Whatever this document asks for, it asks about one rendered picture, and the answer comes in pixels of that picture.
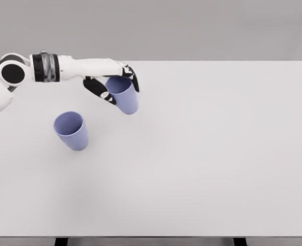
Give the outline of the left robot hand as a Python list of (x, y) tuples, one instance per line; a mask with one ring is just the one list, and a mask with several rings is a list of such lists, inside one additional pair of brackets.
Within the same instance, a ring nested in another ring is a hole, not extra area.
[(110, 58), (86, 59), (82, 63), (83, 69), (83, 85), (84, 87), (96, 95), (97, 97), (116, 105), (112, 93), (110, 93), (105, 85), (100, 82), (98, 77), (123, 77), (131, 80), (135, 91), (139, 92), (139, 84), (136, 73), (126, 63), (115, 61)]

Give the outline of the lavender plastic cup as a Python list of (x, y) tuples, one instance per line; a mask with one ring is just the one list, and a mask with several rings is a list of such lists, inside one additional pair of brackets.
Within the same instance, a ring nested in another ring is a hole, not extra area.
[(134, 114), (138, 110), (138, 99), (132, 81), (125, 77), (110, 77), (105, 87), (116, 100), (116, 106), (125, 114)]
[(88, 145), (87, 126), (77, 112), (68, 111), (60, 114), (54, 120), (53, 129), (60, 140), (75, 151), (81, 151)]

